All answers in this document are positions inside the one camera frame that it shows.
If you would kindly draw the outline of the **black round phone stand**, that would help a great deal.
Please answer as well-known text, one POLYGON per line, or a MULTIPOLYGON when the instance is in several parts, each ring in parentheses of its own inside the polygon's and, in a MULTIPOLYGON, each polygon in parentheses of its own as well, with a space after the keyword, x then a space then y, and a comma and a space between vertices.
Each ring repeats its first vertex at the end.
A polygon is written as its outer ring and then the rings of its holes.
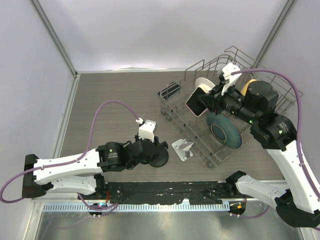
POLYGON ((158 155, 155 155, 152 160, 149 161, 149 165, 154 168, 161 168, 167 164, 169 160, 169 153, 166 148, 160 149, 158 155))

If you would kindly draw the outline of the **white cased smartphone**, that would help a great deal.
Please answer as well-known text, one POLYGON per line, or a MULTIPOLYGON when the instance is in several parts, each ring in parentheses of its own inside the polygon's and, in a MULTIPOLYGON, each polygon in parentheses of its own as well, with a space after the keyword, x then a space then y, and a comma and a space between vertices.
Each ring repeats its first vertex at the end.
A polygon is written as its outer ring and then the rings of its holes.
POLYGON ((198 99, 199 95, 205 94, 201 87, 197 87, 187 99, 185 105, 196 117, 200 117, 207 107, 198 99))

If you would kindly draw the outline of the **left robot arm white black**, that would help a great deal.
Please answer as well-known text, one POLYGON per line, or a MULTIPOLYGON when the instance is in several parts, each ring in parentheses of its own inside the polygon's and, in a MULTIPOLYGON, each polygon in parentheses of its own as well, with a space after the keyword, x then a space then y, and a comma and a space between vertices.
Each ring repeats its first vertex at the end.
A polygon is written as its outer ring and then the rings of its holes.
POLYGON ((100 200, 107 192, 101 173, 131 170, 138 164, 160 168, 169 160, 167 149, 168 143, 155 137, 153 141, 136 138, 135 142, 108 142, 86 154, 55 159, 28 154, 21 196, 33 199, 46 193, 79 193, 100 200))

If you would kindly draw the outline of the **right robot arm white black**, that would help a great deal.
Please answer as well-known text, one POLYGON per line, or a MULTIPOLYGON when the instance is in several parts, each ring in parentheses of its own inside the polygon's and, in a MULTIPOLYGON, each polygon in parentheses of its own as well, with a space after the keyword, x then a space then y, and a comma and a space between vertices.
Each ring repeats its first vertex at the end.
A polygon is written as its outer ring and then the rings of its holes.
POLYGON ((275 188, 253 179, 242 171, 226 179, 226 193, 233 198, 240 194, 254 197, 274 208, 280 218, 292 227, 320 228, 320 198, 316 190, 320 185, 304 160, 298 131, 292 121, 278 114, 278 93, 265 81, 252 81, 245 94, 234 87, 205 84, 197 86, 193 95, 202 112, 209 110, 209 128, 218 128, 219 140, 230 140, 225 127, 214 121, 226 111, 250 124, 250 133, 278 165, 288 188, 275 188))

